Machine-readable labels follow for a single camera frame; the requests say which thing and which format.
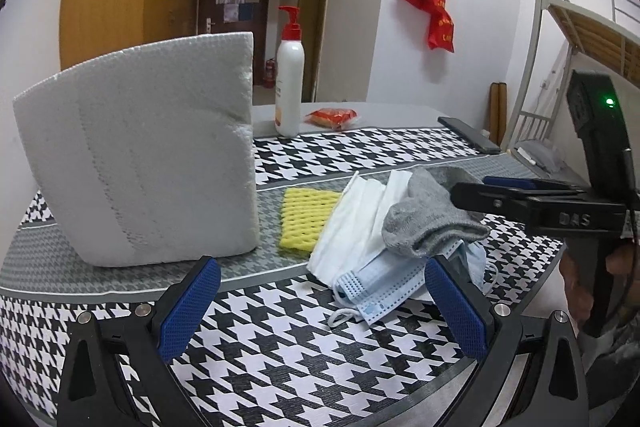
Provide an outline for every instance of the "mask ear loop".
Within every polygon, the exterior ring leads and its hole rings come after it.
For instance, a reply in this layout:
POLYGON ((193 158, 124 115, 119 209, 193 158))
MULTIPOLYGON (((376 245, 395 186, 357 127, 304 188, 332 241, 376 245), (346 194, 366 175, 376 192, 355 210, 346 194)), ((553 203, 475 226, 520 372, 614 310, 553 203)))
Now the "mask ear loop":
POLYGON ((494 289, 494 286, 498 282, 498 266, 494 263, 494 261, 487 260, 486 267, 487 269, 491 269, 491 271, 494 272, 494 278, 491 282, 484 284, 485 288, 482 291, 484 295, 489 295, 489 293, 491 293, 491 290, 494 289))
POLYGON ((337 328, 351 319, 362 317, 362 314, 356 309, 349 299, 342 298, 340 295, 340 285, 337 282, 334 284, 334 299, 338 304, 340 304, 340 306, 344 306, 344 308, 336 310, 326 320, 326 325, 330 328, 337 328))

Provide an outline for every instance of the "yellow foam net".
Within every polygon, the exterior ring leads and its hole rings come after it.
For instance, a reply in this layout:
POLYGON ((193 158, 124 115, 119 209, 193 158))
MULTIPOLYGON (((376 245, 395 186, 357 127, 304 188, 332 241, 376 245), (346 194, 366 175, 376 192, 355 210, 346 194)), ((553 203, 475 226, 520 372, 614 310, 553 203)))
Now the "yellow foam net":
POLYGON ((281 248, 312 252, 340 192, 288 188, 282 203, 281 248))

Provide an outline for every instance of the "white foam block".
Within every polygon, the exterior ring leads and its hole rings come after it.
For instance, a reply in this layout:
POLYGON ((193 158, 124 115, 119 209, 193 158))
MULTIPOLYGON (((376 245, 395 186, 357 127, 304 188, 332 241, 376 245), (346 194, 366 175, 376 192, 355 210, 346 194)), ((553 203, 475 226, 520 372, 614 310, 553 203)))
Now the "white foam block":
POLYGON ((95 266, 258 245, 251 33, 137 46, 62 71, 14 113, 34 178, 95 266))

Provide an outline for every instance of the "floor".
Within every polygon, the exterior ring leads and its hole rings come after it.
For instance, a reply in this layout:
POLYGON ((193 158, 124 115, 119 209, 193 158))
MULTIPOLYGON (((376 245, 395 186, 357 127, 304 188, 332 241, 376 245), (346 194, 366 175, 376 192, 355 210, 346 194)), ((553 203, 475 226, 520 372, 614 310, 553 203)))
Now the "floor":
POLYGON ((276 103, 276 90, 254 86, 254 105, 273 105, 276 103))

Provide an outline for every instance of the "red pump cap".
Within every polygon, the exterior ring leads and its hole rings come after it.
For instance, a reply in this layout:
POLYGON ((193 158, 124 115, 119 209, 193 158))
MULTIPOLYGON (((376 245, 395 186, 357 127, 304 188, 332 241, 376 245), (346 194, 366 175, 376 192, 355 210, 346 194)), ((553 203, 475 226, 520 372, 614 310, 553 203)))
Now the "red pump cap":
POLYGON ((300 8, 297 6, 280 6, 280 9, 289 14, 289 23, 282 30, 283 41, 301 41, 302 29, 298 24, 298 15, 300 8))

